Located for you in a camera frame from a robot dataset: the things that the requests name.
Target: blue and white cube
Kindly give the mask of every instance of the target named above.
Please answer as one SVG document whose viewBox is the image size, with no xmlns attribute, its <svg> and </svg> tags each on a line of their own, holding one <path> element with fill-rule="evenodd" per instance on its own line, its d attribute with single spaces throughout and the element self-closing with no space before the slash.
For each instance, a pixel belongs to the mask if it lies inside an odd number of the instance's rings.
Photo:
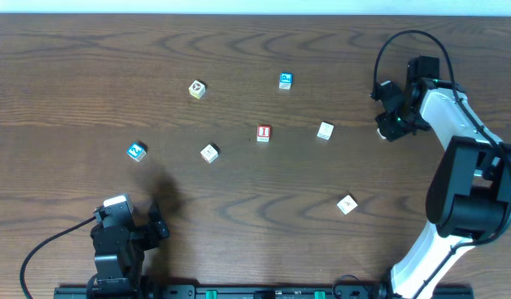
<svg viewBox="0 0 511 299">
<path fill-rule="evenodd" d="M 146 150 L 134 142 L 127 151 L 128 155 L 135 161 L 140 162 L 146 156 Z"/>
<path fill-rule="evenodd" d="M 281 73 L 281 76 L 279 77 L 279 88 L 290 89 L 290 86 L 292 86 L 292 74 Z"/>
</svg>

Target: white cube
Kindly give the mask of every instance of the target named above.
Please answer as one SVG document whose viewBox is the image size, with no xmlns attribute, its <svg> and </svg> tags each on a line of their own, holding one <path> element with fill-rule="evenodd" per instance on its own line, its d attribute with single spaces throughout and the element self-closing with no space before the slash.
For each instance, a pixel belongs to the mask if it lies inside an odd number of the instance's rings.
<svg viewBox="0 0 511 299">
<path fill-rule="evenodd" d="M 269 125 L 260 125 L 257 127 L 257 141 L 270 142 L 270 133 L 272 128 Z"/>
<path fill-rule="evenodd" d="M 140 162 L 146 156 L 145 148 L 136 142 L 130 146 L 126 153 L 137 162 Z"/>
<path fill-rule="evenodd" d="M 345 215 L 347 215 L 354 208 L 356 208 L 358 204 L 356 204 L 351 195 L 347 195 L 343 200 L 337 203 L 337 206 Z"/>
<path fill-rule="evenodd" d="M 205 85 L 202 82 L 194 81 L 189 87 L 190 94 L 196 99 L 201 98 L 205 93 Z"/>
<path fill-rule="evenodd" d="M 334 128 L 334 125 L 322 122 L 320 125 L 320 130 L 318 130 L 318 137 L 323 138 L 324 140 L 329 140 L 331 138 L 332 129 Z"/>
<path fill-rule="evenodd" d="M 281 76 L 279 77 L 279 88 L 290 89 L 290 86 L 292 86 L 292 74 L 281 73 Z"/>
<path fill-rule="evenodd" d="M 219 157 L 219 152 L 212 145 L 207 145 L 205 149 L 201 151 L 201 154 L 209 164 Z"/>
</svg>

